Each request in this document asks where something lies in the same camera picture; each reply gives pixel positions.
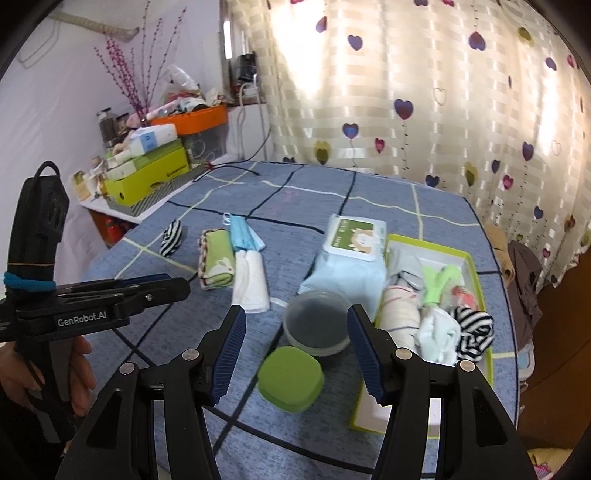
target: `container lid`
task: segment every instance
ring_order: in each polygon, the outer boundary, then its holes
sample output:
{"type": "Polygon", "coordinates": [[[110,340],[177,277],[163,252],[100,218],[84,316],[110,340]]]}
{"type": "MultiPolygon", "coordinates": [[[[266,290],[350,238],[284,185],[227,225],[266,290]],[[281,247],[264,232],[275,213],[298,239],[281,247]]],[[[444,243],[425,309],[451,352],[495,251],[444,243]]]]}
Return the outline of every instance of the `container lid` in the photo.
{"type": "Polygon", "coordinates": [[[314,403],[324,386],[318,361],[292,346],[270,354],[258,373],[261,395],[281,410],[299,413],[314,403]]]}

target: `tissue box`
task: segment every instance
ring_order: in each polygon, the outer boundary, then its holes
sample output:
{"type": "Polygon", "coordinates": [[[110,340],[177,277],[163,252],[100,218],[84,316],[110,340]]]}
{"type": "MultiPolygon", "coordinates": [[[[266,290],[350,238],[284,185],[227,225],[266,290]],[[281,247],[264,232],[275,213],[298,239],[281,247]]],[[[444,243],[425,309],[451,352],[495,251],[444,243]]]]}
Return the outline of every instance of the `tissue box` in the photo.
{"type": "Polygon", "coordinates": [[[166,182],[188,171],[187,154],[179,142],[175,150],[161,155],[157,160],[152,160],[128,177],[117,181],[105,180],[105,187],[112,200],[121,205],[130,206],[153,193],[166,182]]]}

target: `plastic bowl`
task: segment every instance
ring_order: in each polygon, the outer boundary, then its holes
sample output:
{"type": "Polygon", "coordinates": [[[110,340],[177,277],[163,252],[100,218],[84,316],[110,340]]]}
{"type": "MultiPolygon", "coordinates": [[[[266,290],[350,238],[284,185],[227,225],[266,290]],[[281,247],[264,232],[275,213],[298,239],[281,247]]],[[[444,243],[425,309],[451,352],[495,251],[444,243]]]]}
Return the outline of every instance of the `plastic bowl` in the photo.
{"type": "Polygon", "coordinates": [[[285,335],[293,346],[309,355],[335,355],[349,344],[347,311],[350,306],[346,299],[329,291],[297,295],[285,310],[285,335]]]}

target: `orange basket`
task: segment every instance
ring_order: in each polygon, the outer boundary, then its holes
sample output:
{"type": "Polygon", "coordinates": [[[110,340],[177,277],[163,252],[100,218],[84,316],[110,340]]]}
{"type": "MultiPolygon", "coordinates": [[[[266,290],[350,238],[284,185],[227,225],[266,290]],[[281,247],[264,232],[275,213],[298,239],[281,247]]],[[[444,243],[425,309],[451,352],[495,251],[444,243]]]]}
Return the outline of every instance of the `orange basket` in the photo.
{"type": "Polygon", "coordinates": [[[191,135],[218,127],[228,122],[228,112],[225,105],[204,108],[197,112],[182,113],[181,115],[155,118],[151,125],[174,124],[177,135],[191,135]]]}

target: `green cloth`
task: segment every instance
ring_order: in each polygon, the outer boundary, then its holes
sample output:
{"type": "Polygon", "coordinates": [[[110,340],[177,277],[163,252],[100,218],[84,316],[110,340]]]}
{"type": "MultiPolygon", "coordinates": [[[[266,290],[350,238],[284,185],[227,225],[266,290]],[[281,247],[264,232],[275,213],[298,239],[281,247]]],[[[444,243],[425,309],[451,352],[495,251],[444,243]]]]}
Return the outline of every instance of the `green cloth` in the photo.
{"type": "Polygon", "coordinates": [[[443,290],[449,281],[454,282],[455,285],[462,284],[462,271],[455,265],[446,265],[439,272],[431,267],[423,267],[423,277],[425,282],[423,305],[439,304],[443,290]]]}
{"type": "Polygon", "coordinates": [[[232,285],[236,272],[230,233],[223,228],[205,230],[200,240],[199,279],[204,290],[232,285]]]}

